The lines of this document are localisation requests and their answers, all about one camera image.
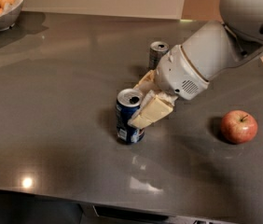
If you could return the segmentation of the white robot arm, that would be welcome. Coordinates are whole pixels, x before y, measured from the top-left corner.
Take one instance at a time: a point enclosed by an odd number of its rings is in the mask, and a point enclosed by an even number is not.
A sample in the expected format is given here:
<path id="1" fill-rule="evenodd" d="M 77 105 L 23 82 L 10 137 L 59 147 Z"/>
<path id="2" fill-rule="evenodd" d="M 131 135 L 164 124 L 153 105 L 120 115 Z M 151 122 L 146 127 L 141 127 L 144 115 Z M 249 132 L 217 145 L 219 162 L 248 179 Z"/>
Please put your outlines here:
<path id="1" fill-rule="evenodd" d="M 221 21 L 209 21 L 183 44 L 172 47 L 135 86 L 144 94 L 128 124 L 143 129 L 191 100 L 227 68 L 263 55 L 263 0 L 220 0 Z"/>

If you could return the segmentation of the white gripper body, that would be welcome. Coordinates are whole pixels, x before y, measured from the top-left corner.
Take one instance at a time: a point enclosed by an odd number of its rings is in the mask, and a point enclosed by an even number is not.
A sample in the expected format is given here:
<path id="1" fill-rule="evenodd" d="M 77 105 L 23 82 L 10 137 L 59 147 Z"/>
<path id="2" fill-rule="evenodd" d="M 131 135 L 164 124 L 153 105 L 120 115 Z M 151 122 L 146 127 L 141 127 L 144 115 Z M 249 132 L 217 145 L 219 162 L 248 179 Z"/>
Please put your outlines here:
<path id="1" fill-rule="evenodd" d="M 162 91 L 185 100 L 192 100 L 209 86 L 209 81 L 191 64 L 181 45 L 174 46 L 160 59 L 155 83 Z"/>

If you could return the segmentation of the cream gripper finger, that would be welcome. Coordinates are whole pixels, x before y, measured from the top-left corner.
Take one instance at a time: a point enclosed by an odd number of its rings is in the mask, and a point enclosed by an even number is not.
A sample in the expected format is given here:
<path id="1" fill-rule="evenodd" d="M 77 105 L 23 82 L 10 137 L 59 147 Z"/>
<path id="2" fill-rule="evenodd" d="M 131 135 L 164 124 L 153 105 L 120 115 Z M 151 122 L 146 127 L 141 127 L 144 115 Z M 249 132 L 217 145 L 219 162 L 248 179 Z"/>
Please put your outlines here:
<path id="1" fill-rule="evenodd" d="M 177 95 L 170 95 L 164 91 L 149 91 L 136 111 L 128 120 L 128 124 L 137 129 L 143 129 L 173 112 Z"/>
<path id="2" fill-rule="evenodd" d="M 155 70 L 148 71 L 133 88 L 140 91 L 142 94 L 148 94 L 150 91 L 159 93 L 160 88 L 155 82 L 155 76 Z"/>

